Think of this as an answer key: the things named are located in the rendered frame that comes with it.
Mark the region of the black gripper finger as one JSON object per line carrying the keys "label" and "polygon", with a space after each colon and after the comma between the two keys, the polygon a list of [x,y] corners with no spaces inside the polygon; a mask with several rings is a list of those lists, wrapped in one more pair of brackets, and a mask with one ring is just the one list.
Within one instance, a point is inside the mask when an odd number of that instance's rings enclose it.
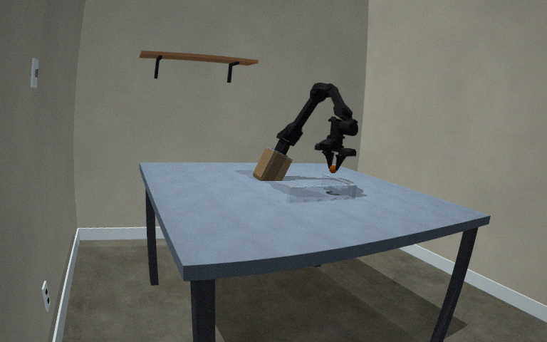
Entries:
{"label": "black gripper finger", "polygon": [[332,165],[333,163],[333,157],[334,157],[334,152],[322,152],[325,157],[326,157],[326,160],[327,160],[327,163],[328,163],[328,169],[330,168],[330,166]]}
{"label": "black gripper finger", "polygon": [[344,161],[344,159],[347,157],[341,157],[341,156],[344,156],[344,155],[335,155],[336,156],[336,166],[335,166],[335,170],[337,171],[339,169],[339,167],[341,166],[342,162]]}

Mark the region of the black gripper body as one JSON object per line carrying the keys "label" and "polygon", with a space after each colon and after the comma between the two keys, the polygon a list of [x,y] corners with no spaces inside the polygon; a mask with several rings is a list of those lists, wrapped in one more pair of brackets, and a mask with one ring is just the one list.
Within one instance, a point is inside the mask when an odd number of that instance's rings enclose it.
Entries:
{"label": "black gripper body", "polygon": [[[332,149],[330,151],[325,151],[323,150],[323,152],[338,152],[339,155],[345,155],[345,156],[356,156],[356,150],[355,149],[351,149],[351,148],[344,148],[343,146],[343,139],[345,139],[345,137],[343,136],[343,134],[337,134],[337,133],[330,133],[330,138],[333,139],[333,137],[336,137],[337,138],[337,141],[338,141],[338,150],[337,149]],[[348,150],[348,149],[351,149],[351,150]],[[319,143],[316,143],[315,145],[315,150],[321,150],[320,149],[320,144]],[[336,151],[335,151],[336,150]],[[340,152],[339,152],[340,151]]]}

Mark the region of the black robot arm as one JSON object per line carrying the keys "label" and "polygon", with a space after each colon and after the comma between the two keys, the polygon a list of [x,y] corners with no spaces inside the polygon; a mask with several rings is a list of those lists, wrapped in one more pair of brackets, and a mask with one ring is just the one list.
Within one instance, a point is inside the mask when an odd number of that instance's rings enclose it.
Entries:
{"label": "black robot arm", "polygon": [[[329,94],[330,93],[330,94]],[[344,135],[355,136],[358,133],[358,122],[352,117],[352,110],[344,103],[338,88],[329,83],[315,83],[310,91],[310,98],[304,105],[297,118],[290,124],[288,124],[281,132],[277,134],[277,138],[280,139],[274,150],[286,155],[288,149],[294,146],[300,137],[302,136],[302,127],[310,117],[311,113],[316,108],[317,104],[324,101],[326,98],[331,98],[334,104],[334,114],[341,119],[331,117],[328,121],[331,122],[330,132]],[[343,101],[343,103],[341,103]],[[339,122],[340,121],[340,122]],[[338,129],[339,126],[339,129]],[[283,140],[284,139],[284,140]],[[287,140],[287,141],[286,141]],[[335,141],[334,141],[335,140]],[[292,143],[292,144],[291,144]],[[320,143],[320,149],[330,151],[331,148],[338,148],[338,141],[336,137],[330,138],[327,136],[326,140]],[[337,146],[337,147],[336,147]],[[287,156],[287,155],[286,155]],[[288,156],[287,156],[288,157]]]}

